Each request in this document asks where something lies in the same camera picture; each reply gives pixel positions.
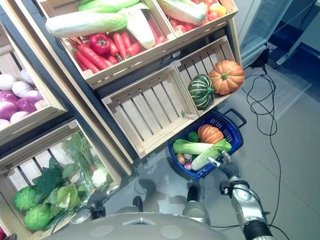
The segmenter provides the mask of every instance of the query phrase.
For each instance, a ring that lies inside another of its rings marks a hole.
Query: pumpkin
[[[198,135],[201,142],[206,144],[216,144],[225,138],[219,128],[211,126],[210,124],[199,127]]]
[[[207,109],[214,100],[214,84],[205,74],[195,76],[189,83],[188,91],[198,110]]]
[[[226,95],[240,88],[244,83],[245,73],[236,62],[223,60],[215,64],[209,77],[213,82],[214,92]]]

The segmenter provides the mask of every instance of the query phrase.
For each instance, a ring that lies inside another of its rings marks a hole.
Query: wooden crate
[[[93,88],[96,89],[106,83],[109,83],[121,76],[124,76],[138,68],[141,68],[150,62],[150,58],[153,58],[163,51],[173,47],[175,45],[174,39],[176,38],[174,33],[171,31],[168,23],[163,19],[162,14],[158,11],[155,2],[152,0],[142,0],[150,8],[149,20],[152,22],[155,30],[159,35],[167,37],[167,41],[161,45],[152,47],[145,50],[134,57],[130,57],[126,61],[119,62],[107,69],[101,70],[95,74],[91,70],[82,71],[78,63],[75,61],[71,49],[71,44],[66,38],[60,38],[63,47],[69,54],[76,68],[81,73],[85,81]],[[47,18],[54,16],[72,13],[78,11],[79,0],[37,0],[43,14]]]
[[[21,78],[19,66],[14,60],[14,57],[16,57],[18,64],[26,69],[32,77],[36,88],[41,92],[41,95],[47,105],[29,114],[22,120],[10,124],[6,128],[0,130],[0,145],[9,142],[10,140],[17,138],[66,112],[66,109],[52,94],[52,92],[50,92],[36,70],[22,54],[17,45],[12,41],[10,36],[7,36],[7,39],[9,40],[9,44],[0,47],[0,52],[3,53],[3,55],[0,55],[0,71],[3,74],[11,74],[17,78]]]
[[[141,158],[198,118],[173,64],[102,102]]]
[[[208,75],[213,69],[213,66],[217,62],[221,62],[223,60],[235,60],[227,36],[223,36],[209,45],[206,45],[203,48],[193,52],[192,54],[175,61],[174,64],[181,76],[183,83],[185,84],[185,87],[188,88],[190,81],[196,75]],[[206,110],[198,110],[199,116],[210,111],[229,96],[230,94],[224,96],[215,94],[214,101],[211,106],[209,106]]]
[[[63,140],[80,131],[82,131],[81,126],[73,120],[0,160],[0,225],[7,235],[17,233],[19,239],[31,236],[32,233],[24,227],[23,213],[14,207],[14,196],[18,190],[32,184],[32,179],[41,174],[41,168],[49,166],[49,159],[52,156],[63,165],[73,163],[73,160],[66,156],[61,144]],[[119,185],[121,182],[119,173],[86,134],[83,131],[82,133],[92,147],[92,154],[99,157],[112,177],[113,183],[110,188]],[[50,232],[48,230],[39,235],[44,237]]]
[[[167,24],[170,26],[170,30],[175,34],[177,37],[178,42],[184,42],[188,39],[196,38],[198,35],[203,34],[205,32],[211,33],[213,29],[216,29],[218,26],[221,28],[224,27],[225,23],[230,21],[236,13],[239,11],[236,4],[233,0],[219,0],[219,2],[226,8],[227,13],[225,16],[219,17],[216,20],[213,20],[211,22],[207,22],[203,26],[199,26],[195,29],[192,29],[190,31],[187,31],[185,33],[177,33],[175,32],[174,28],[170,24],[166,14],[161,9],[160,5],[157,3],[157,0],[154,0],[156,7],[158,8],[158,11],[162,14],[163,18],[166,20]]]

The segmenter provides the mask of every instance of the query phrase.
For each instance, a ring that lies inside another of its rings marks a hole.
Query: purple onion
[[[16,105],[9,101],[0,102],[0,119],[10,120],[11,116],[17,111]]]
[[[12,124],[16,123],[20,119],[23,119],[25,116],[27,116],[29,114],[30,114],[30,112],[27,112],[27,111],[17,111],[11,116],[10,123],[12,123]]]
[[[33,104],[29,103],[25,97],[19,99],[15,105],[19,111],[24,111],[24,112],[29,112],[29,113],[33,113],[33,112],[37,111],[35,106]]]
[[[183,166],[185,169],[191,170],[191,162],[187,161]]]
[[[36,102],[43,100],[43,97],[39,91],[31,90],[25,94],[25,99],[27,100],[28,103],[35,105]]]
[[[8,126],[9,124],[10,122],[8,120],[0,119],[0,131],[4,129],[6,126]]]
[[[0,102],[10,102],[16,104],[18,97],[12,91],[0,91]]]

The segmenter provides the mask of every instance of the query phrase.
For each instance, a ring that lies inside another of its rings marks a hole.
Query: green pepper
[[[199,136],[195,131],[192,131],[188,134],[188,141],[189,142],[193,142],[193,143],[197,143],[199,142]]]

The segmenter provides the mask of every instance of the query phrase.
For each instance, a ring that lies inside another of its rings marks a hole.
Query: empty wooden crate
[[[197,117],[173,64],[102,99],[140,157]]]
[[[213,66],[223,60],[235,61],[227,36],[223,36],[192,54],[175,61],[174,64],[187,88],[195,76],[199,74],[208,75]],[[206,110],[198,110],[199,116],[210,111],[229,96],[230,94],[224,96],[215,94],[213,103]]]
[[[81,162],[81,154],[85,156],[85,161]],[[50,168],[50,159],[60,164],[63,173],[66,166],[74,165],[74,171],[65,178],[63,184],[72,183],[77,189],[85,185],[88,194],[100,184],[108,189],[119,185],[122,179],[78,122],[72,120],[0,160],[0,226],[7,235],[17,233],[18,239],[31,236],[32,232],[24,226],[25,211],[15,207],[14,197],[20,189],[35,185],[33,180],[44,173],[44,168]],[[94,178],[94,172],[98,169],[103,169],[105,173],[104,182],[97,182]],[[83,177],[86,173],[90,173],[89,177],[92,178],[90,184],[88,178]],[[50,233],[51,230],[48,230],[38,236],[41,239]]]
[[[17,45],[9,36],[7,36],[7,39],[8,44],[0,47],[1,73],[13,76],[15,81],[21,81],[23,79],[21,75],[21,69],[25,69],[34,83],[34,86],[32,86],[32,90],[38,90],[44,100],[40,102],[41,104],[35,104],[37,111],[30,113],[19,121],[15,121],[6,126],[0,126],[0,145],[9,142],[12,139],[18,138],[22,134],[27,133],[28,131],[40,126],[41,124],[46,123],[47,121],[63,114],[66,111],[63,105],[39,77],[36,70],[32,67],[30,62],[23,55]],[[12,89],[9,89],[8,86],[6,90],[10,92],[12,91]]]

